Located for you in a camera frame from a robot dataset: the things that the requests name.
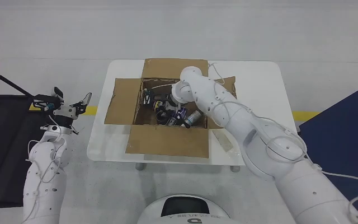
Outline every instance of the cardboard box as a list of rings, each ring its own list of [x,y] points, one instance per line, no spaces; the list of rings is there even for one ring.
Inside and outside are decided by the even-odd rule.
[[[176,83],[188,66],[201,69],[208,76],[208,61],[197,59],[146,59],[141,78],[117,78],[105,124],[131,125],[126,153],[190,156],[209,158],[208,128],[218,128],[206,116],[192,128],[158,125],[155,112],[142,105],[144,88]],[[225,79],[225,87],[235,95],[235,77]],[[158,94],[170,92],[171,86],[156,88]],[[185,105],[187,115],[198,110],[195,103]]]

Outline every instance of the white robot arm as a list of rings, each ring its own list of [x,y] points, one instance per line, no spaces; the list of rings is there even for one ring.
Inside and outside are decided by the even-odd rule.
[[[80,102],[65,104],[63,93],[53,88],[51,96],[32,96],[10,80],[0,76],[0,80],[28,96],[34,107],[40,108],[49,117],[50,125],[41,127],[46,130],[40,141],[28,143],[28,161],[32,162],[27,171],[23,188],[23,221],[30,224],[59,223],[60,210],[66,189],[64,168],[72,157],[73,144],[71,134],[78,132],[72,127],[74,120],[86,112],[92,93],[88,93]],[[30,143],[37,142],[30,152]]]
[[[196,67],[185,68],[172,87],[178,102],[197,107],[237,140],[247,167],[257,176],[275,181],[297,223],[356,223],[357,211],[324,176],[318,165],[304,158],[307,147],[294,132],[262,118],[241,104],[219,83]]]

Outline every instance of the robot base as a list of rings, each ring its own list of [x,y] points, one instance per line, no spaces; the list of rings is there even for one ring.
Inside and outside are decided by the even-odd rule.
[[[228,214],[210,200],[194,195],[175,194],[160,198],[148,205],[137,224],[151,223],[160,217],[183,213],[209,214],[229,219]]]

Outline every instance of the small object in box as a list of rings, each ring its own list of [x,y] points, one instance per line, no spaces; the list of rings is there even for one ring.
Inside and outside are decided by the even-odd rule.
[[[152,92],[151,90],[147,90],[146,88],[144,89],[144,93],[143,93],[143,105],[150,105],[152,103],[151,99],[152,99]]]
[[[176,111],[173,111],[172,114],[171,114],[171,117],[177,118],[178,115],[180,115],[180,117],[184,120],[185,116],[186,116],[186,112],[187,112],[186,108],[180,108],[180,109],[178,109]]]
[[[175,118],[170,118],[170,119],[168,120],[166,126],[174,126],[174,125],[176,125],[176,123],[177,123],[177,119],[175,119]]]
[[[169,120],[169,115],[166,111],[159,111],[156,115],[158,124],[167,124]]]
[[[195,110],[192,114],[190,114],[186,119],[185,123],[191,127],[199,118],[201,117],[201,114],[199,111]]]
[[[154,112],[159,112],[159,111],[164,111],[165,107],[164,107],[164,102],[163,101],[155,101],[153,104],[153,110]]]

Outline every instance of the can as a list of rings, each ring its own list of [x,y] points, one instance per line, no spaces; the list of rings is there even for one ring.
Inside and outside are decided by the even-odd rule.
[[[189,126],[192,126],[199,118],[201,117],[201,114],[199,111],[195,110],[192,114],[190,114],[186,119],[185,123],[187,123]]]

